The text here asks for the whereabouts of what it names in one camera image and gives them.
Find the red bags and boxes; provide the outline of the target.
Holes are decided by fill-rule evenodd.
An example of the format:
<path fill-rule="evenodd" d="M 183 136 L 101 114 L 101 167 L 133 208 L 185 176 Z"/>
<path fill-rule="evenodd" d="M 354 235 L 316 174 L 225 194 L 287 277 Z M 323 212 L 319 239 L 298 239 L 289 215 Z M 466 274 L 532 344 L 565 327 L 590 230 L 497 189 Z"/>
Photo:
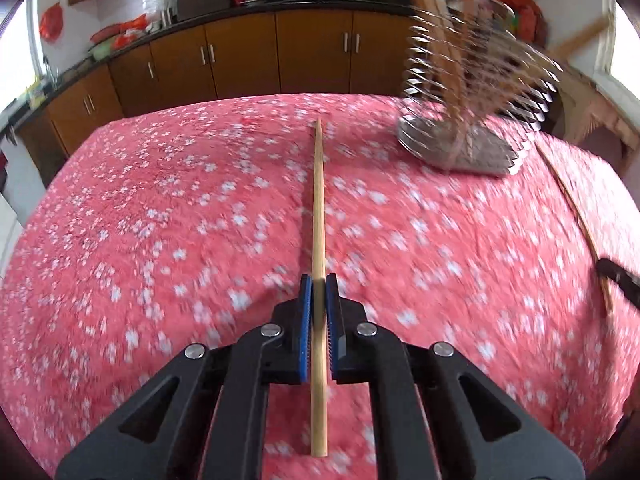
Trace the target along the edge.
<path fill-rule="evenodd" d="M 548 42 L 548 24 L 534 0 L 497 0 L 515 15 L 511 25 L 518 40 L 544 48 Z"/>

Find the red plastic bag on wall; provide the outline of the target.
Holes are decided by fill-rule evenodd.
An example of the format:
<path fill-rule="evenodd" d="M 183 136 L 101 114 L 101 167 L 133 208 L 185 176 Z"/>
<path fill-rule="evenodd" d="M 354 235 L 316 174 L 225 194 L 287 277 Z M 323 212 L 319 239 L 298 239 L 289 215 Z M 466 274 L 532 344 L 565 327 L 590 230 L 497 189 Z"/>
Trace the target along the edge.
<path fill-rule="evenodd" d="M 40 38 L 46 44 L 55 44 L 62 35 L 64 27 L 63 8 L 57 2 L 43 12 L 39 20 Z"/>

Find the black countertop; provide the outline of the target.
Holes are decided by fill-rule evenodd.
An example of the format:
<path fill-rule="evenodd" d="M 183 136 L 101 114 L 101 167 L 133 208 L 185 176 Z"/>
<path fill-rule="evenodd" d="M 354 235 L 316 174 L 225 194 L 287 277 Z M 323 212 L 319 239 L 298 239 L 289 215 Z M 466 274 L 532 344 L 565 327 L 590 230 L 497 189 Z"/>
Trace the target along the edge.
<path fill-rule="evenodd" d="M 117 113 L 256 94 L 396 96 L 410 0 L 247 0 L 176 21 L 102 60 Z"/>

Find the red and green basins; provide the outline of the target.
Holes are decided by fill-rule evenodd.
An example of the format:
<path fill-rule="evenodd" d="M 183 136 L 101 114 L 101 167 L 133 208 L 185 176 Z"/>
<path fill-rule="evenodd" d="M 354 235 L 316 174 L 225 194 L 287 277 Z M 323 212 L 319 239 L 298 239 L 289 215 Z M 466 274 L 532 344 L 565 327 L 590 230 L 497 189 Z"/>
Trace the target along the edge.
<path fill-rule="evenodd" d="M 108 25 L 91 36 L 89 54 L 96 62 L 102 61 L 143 37 L 149 24 L 148 16 L 141 14 L 131 21 Z"/>

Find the steel pot on counter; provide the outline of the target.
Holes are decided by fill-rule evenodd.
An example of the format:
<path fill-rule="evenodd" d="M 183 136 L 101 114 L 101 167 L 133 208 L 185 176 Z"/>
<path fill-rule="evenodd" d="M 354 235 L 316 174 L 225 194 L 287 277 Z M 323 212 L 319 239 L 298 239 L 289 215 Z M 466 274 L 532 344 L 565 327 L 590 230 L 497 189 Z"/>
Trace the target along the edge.
<path fill-rule="evenodd" d="M 152 0 L 149 14 L 153 22 L 159 22 L 160 28 L 174 24 L 176 0 Z"/>

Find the brown lower kitchen cabinets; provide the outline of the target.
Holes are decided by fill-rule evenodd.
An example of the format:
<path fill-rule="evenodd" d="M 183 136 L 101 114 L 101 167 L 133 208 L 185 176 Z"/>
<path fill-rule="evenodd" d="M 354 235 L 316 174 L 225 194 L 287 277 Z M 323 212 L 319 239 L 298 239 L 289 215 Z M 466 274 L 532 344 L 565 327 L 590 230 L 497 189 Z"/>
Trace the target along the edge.
<path fill-rule="evenodd" d="M 170 32 L 74 78 L 11 130 L 38 168 L 58 167 L 96 128 L 180 105 L 277 93 L 396 96 L 411 20 L 301 8 Z"/>

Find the pink floral tablecloth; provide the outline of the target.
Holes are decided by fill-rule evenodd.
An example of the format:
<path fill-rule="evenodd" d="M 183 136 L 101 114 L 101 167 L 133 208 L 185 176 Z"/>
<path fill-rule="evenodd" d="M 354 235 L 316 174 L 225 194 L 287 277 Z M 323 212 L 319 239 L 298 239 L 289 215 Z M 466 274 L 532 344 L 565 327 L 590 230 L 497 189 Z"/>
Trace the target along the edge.
<path fill-rule="evenodd" d="M 231 344 L 311 262 L 314 127 L 326 266 L 402 340 L 453 344 L 587 468 L 639 364 L 639 315 L 606 316 L 582 233 L 639 267 L 639 213 L 604 160 L 538 133 L 517 174 L 441 174 L 374 96 L 263 96 L 99 128 L 58 173 L 1 287 L 1 405 L 47 472 L 187 344 Z"/>

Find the beige carved side table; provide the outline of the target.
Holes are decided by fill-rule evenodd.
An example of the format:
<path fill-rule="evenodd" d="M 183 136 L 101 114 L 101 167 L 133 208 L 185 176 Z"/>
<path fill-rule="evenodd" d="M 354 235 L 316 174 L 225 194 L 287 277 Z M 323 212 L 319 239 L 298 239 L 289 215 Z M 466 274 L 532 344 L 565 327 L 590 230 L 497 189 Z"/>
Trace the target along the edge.
<path fill-rule="evenodd" d="M 563 66 L 559 78 L 559 115 L 551 132 L 578 145 L 605 128 L 625 147 L 622 160 L 614 165 L 625 177 L 639 156 L 639 100 L 615 79 L 602 74 L 589 78 L 570 65 Z"/>

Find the wooden chopstick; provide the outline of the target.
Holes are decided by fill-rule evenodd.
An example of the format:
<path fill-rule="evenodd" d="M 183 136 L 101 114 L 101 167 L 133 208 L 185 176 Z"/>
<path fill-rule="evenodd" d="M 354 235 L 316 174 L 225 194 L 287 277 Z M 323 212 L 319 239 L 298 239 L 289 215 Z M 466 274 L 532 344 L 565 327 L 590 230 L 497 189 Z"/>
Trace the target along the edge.
<path fill-rule="evenodd" d="M 462 1 L 462 26 L 461 32 L 459 36 L 460 44 L 460 53 L 465 54 L 467 50 L 470 50 L 473 41 L 475 39 L 475 35 L 477 31 L 480 29 L 480 24 L 478 24 L 478 17 L 476 15 L 476 2 L 475 0 L 461 0 Z"/>
<path fill-rule="evenodd" d="M 445 0 L 416 0 L 418 8 L 431 20 L 430 33 L 437 75 L 444 86 L 444 100 L 449 113 L 452 136 L 447 166 L 449 169 L 460 154 L 466 133 L 462 126 L 464 73 L 460 51 L 448 38 L 451 27 L 450 14 Z"/>
<path fill-rule="evenodd" d="M 596 281 L 598 283 L 598 286 L 600 288 L 600 292 L 602 295 L 603 309 L 604 309 L 605 315 L 612 316 L 614 313 L 614 304 L 613 304 L 610 289 L 608 288 L 608 284 L 605 283 L 605 278 L 601 278 L 596 271 L 596 263 L 598 262 L 598 259 L 599 259 L 597 244 L 594 242 L 593 237 L 588 229 L 587 223 L 585 222 L 585 219 L 582 216 L 582 213 L 580 212 L 574 200 L 574 197 L 570 192 L 570 189 L 565 185 L 559 171 L 555 169 L 555 166 L 553 166 L 552 161 L 548 157 L 547 153 L 538 143 L 536 143 L 536 151 L 538 155 L 541 157 L 541 159 L 544 161 L 544 164 L 546 165 L 548 170 L 550 171 L 550 174 L 552 175 L 556 185 L 558 186 L 560 192 L 564 197 L 567 207 L 570 208 L 570 211 L 572 212 L 572 215 L 578 226 L 579 231 L 582 233 L 582 238 L 584 239 L 588 247 L 589 255 L 592 260 L 593 275 L 596 277 Z"/>
<path fill-rule="evenodd" d="M 518 56 L 529 76 L 544 80 L 549 84 L 556 84 L 559 81 L 559 74 L 563 71 L 561 64 L 573 54 L 584 50 L 613 25 L 614 16 L 612 13 L 608 13 L 559 44 L 555 44 L 550 51 L 539 51 L 529 44 L 517 41 L 511 47 L 511 52 Z"/>
<path fill-rule="evenodd" d="M 322 122 L 314 127 L 314 187 L 312 188 L 312 322 L 310 374 L 310 452 L 329 454 L 328 330 L 326 329 L 326 231 L 324 226 L 324 153 Z"/>

